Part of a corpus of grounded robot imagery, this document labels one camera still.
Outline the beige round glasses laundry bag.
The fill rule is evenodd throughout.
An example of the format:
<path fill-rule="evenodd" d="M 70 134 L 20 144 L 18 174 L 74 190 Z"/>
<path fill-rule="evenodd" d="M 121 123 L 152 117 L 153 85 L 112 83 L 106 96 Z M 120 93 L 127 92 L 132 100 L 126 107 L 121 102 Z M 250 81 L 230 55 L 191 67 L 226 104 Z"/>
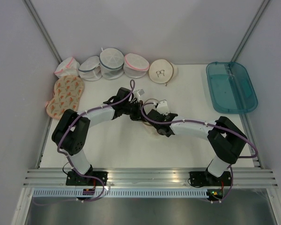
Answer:
<path fill-rule="evenodd" d="M 144 104 L 148 103 L 148 102 L 158 102 L 159 100 L 155 99 L 155 98 L 149 98 L 147 99 Z M 143 126 L 145 127 L 146 132 L 153 138 L 155 139 L 159 139 L 162 136 L 158 134 L 158 132 L 156 131 L 156 129 L 149 124 L 148 122 L 142 122 Z"/>

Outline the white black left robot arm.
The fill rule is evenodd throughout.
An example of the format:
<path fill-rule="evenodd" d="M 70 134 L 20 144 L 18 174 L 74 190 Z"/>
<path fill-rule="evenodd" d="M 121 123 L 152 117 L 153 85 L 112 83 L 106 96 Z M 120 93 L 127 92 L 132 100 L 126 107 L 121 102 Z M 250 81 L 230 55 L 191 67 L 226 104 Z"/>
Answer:
<path fill-rule="evenodd" d="M 105 121 L 128 115 L 132 121 L 142 121 L 140 100 L 144 90 L 131 91 L 121 87 L 115 96 L 94 109 L 82 113 L 67 109 L 59 120 L 52 141 L 58 152 L 64 154 L 71 171 L 67 172 L 67 186 L 102 186 L 106 184 L 107 175 L 93 172 L 93 167 L 83 151 L 88 131 L 91 127 Z"/>

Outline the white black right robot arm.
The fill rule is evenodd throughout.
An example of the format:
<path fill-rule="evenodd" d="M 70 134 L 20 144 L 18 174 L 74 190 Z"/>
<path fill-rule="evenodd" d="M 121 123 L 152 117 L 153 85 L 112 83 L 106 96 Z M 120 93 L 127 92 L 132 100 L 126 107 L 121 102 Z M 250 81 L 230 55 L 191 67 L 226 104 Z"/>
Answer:
<path fill-rule="evenodd" d="M 165 115 L 152 109 L 149 113 L 143 113 L 143 117 L 160 135 L 190 135 L 210 143 L 215 157 L 205 170 L 203 181 L 193 184 L 194 187 L 216 186 L 227 168 L 237 162 L 247 144 L 246 135 L 225 116 L 208 122 L 188 120 L 176 113 Z"/>

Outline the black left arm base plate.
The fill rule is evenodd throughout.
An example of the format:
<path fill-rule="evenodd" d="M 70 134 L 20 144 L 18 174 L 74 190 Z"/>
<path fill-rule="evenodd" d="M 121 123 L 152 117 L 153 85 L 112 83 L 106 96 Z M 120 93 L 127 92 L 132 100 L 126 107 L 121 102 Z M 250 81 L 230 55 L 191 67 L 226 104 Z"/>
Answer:
<path fill-rule="evenodd" d="M 93 171 L 87 176 L 94 176 L 100 179 L 104 185 L 106 185 L 108 172 L 107 171 Z M 85 178 L 79 176 L 75 171 L 69 171 L 67 173 L 66 186 L 102 186 L 102 183 L 93 178 Z"/>

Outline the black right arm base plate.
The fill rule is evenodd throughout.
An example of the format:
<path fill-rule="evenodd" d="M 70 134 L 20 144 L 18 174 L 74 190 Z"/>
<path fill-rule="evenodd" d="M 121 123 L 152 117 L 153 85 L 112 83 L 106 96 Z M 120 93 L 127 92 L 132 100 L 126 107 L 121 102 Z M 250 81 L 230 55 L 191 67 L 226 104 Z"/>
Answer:
<path fill-rule="evenodd" d="M 232 182 L 231 173 L 225 171 L 220 177 L 215 177 L 208 171 L 190 171 L 190 185 L 194 188 L 230 186 Z"/>

